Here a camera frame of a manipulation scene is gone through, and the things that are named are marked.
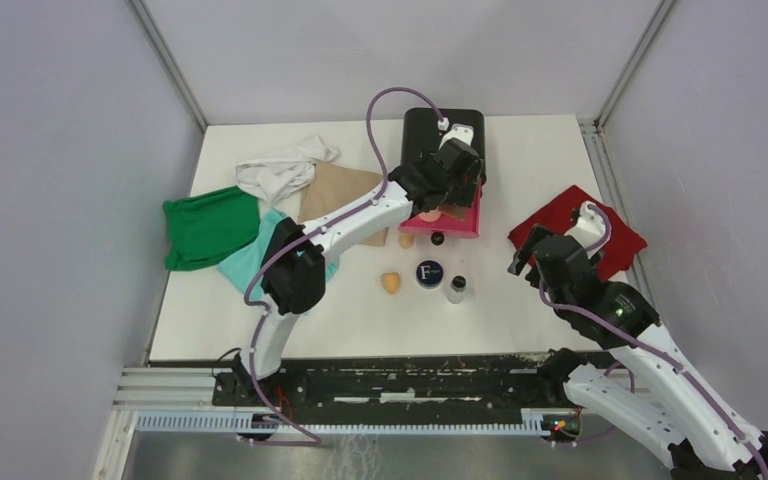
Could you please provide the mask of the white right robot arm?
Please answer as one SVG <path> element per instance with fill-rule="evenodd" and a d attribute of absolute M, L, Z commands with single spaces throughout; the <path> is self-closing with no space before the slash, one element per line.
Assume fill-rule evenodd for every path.
<path fill-rule="evenodd" d="M 645 446 L 674 479 L 767 479 L 768 431 L 714 391 L 638 290 L 601 280 L 590 253 L 573 236 L 536 225 L 508 271 L 523 274 L 545 305 L 642 380 L 659 405 L 613 386 L 567 348 L 539 367 L 540 400 L 597 413 Z"/>

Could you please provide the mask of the beige folded cloth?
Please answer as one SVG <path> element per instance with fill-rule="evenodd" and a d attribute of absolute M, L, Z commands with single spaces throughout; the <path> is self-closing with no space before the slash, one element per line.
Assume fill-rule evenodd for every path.
<path fill-rule="evenodd" d="M 377 190 L 381 182 L 380 173 L 318 162 L 313 181 L 302 191 L 298 222 L 304 223 L 338 210 Z"/>

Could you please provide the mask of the white crumpled cloth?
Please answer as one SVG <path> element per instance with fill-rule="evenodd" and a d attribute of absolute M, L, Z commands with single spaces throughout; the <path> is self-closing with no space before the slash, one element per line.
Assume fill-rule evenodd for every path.
<path fill-rule="evenodd" d="M 341 150 L 311 135 L 235 166 L 235 183 L 243 192 L 274 205 L 309 185 L 316 166 L 336 160 Z"/>

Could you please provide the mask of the teal cloth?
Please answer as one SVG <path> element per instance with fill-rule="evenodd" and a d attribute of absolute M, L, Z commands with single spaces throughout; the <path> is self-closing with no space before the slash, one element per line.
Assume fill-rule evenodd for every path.
<path fill-rule="evenodd" d="M 287 215 L 270 208 L 261 218 L 255 239 L 217 265 L 217 270 L 241 294 L 244 294 L 261 267 L 276 226 Z"/>

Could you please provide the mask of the brown square eyeshadow compact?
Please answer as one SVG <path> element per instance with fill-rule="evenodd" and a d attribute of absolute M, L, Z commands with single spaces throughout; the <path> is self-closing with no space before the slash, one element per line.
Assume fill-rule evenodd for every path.
<path fill-rule="evenodd" d="M 442 205 L 438 210 L 442 212 L 442 218 L 445 218 L 449 223 L 457 224 L 459 228 L 465 228 L 473 221 L 473 209 L 471 207 Z"/>

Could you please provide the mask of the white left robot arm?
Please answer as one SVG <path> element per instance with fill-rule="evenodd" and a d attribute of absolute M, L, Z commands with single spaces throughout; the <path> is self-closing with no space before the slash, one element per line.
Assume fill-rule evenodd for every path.
<path fill-rule="evenodd" d="M 237 380 L 239 397 L 254 407 L 272 399 L 271 375 L 280 368 L 298 318 L 323 298 L 328 265 L 372 234 L 420 213 L 444 204 L 471 206 L 484 170 L 481 154 L 451 137 L 437 151 L 397 166 L 378 187 L 338 210 L 305 224 L 282 220 L 252 280 L 262 288 L 261 298 L 244 295 L 247 305 L 258 305 L 263 313 L 241 356 L 246 371 Z"/>

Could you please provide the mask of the orange teardrop makeup sponge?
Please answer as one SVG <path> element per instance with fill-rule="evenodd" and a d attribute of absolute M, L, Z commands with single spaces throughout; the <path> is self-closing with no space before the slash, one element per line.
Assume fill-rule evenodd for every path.
<path fill-rule="evenodd" d="M 380 283 L 385 292 L 395 295 L 401 288 L 401 275 L 398 272 L 384 273 L 380 276 Z"/>

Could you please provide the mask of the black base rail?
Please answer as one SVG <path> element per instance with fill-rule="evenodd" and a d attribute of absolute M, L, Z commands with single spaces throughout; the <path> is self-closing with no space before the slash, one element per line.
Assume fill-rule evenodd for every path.
<path fill-rule="evenodd" d="M 479 423 L 510 421 L 522 409 L 579 412 L 547 354 L 296 359 L 253 382 L 239 364 L 213 372 L 212 403 L 280 410 L 313 423 Z"/>

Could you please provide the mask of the dark blue round jar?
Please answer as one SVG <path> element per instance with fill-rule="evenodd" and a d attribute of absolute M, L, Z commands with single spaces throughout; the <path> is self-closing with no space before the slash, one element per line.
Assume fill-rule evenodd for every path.
<path fill-rule="evenodd" d="M 437 288 L 442 283 L 444 276 L 443 266 L 438 261 L 431 259 L 421 261 L 415 270 L 417 283 L 426 289 Z"/>

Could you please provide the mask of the black pink drawer organizer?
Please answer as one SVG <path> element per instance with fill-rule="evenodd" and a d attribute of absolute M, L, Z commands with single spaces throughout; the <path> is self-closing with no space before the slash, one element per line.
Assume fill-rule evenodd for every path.
<path fill-rule="evenodd" d="M 441 113 L 443 117 L 451 123 L 462 123 L 471 125 L 475 128 L 476 134 L 472 147 L 479 153 L 485 162 L 485 182 L 481 186 L 483 189 L 487 180 L 484 114 L 475 109 L 446 108 L 443 108 Z M 422 212 L 435 210 L 442 206 L 440 205 L 435 209 L 422 208 L 422 198 L 425 193 L 425 181 L 420 172 L 420 166 L 423 159 L 430 157 L 438 150 L 438 144 L 442 136 L 441 131 L 442 129 L 438 124 L 438 116 L 431 108 L 412 108 L 408 110 L 404 116 L 401 160 L 400 166 L 397 167 L 395 171 L 402 175 L 398 182 L 405 190 L 416 190 L 422 195 L 420 200 L 414 204 L 415 215 L 413 217 Z M 435 234 L 432 237 L 437 245 L 441 244 L 442 239 L 444 238 L 442 234 Z"/>

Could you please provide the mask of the pink round powder puff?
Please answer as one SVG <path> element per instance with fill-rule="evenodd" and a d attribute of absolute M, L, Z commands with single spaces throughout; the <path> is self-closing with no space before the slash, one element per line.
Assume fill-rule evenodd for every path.
<path fill-rule="evenodd" d="M 426 223 L 434 223 L 440 219 L 442 212 L 438 209 L 430 210 L 428 212 L 422 212 L 418 215 L 418 218 Z"/>

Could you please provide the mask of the pink top drawer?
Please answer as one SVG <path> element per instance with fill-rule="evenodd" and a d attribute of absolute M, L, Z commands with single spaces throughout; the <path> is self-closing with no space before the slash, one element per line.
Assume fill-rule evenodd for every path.
<path fill-rule="evenodd" d="M 445 239 L 475 239 L 480 234 L 480 208 L 482 187 L 479 186 L 470 207 L 442 206 L 437 210 L 421 213 L 402 222 L 398 230 L 403 234 L 433 236 L 442 234 Z"/>

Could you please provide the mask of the green cloth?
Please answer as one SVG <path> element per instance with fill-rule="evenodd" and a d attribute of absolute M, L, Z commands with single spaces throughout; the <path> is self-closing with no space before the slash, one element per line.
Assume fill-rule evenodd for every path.
<path fill-rule="evenodd" d="M 258 199 L 236 186 L 167 200 L 162 209 L 170 243 L 164 266 L 169 271 L 215 266 L 258 236 Z"/>

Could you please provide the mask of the red cloth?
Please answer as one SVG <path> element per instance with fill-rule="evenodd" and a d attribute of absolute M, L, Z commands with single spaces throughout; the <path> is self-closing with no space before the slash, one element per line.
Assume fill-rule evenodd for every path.
<path fill-rule="evenodd" d="M 611 238 L 602 248 L 603 257 L 597 265 L 600 279 L 610 280 L 618 272 L 629 270 L 635 257 L 648 247 L 648 243 L 632 230 L 613 208 L 596 201 L 576 185 L 567 188 L 511 230 L 508 234 L 509 241 L 515 249 L 520 248 L 535 225 L 545 226 L 556 234 L 566 233 L 574 226 L 573 210 L 585 201 L 596 203 L 607 214 L 612 226 Z"/>

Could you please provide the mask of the small clear black-capped bottle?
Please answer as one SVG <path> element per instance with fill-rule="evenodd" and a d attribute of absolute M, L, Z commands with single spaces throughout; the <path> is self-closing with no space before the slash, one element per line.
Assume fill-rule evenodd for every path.
<path fill-rule="evenodd" d="M 451 279 L 446 289 L 446 298 L 451 304 L 460 304 L 466 296 L 466 291 L 466 278 L 462 275 L 456 275 Z"/>

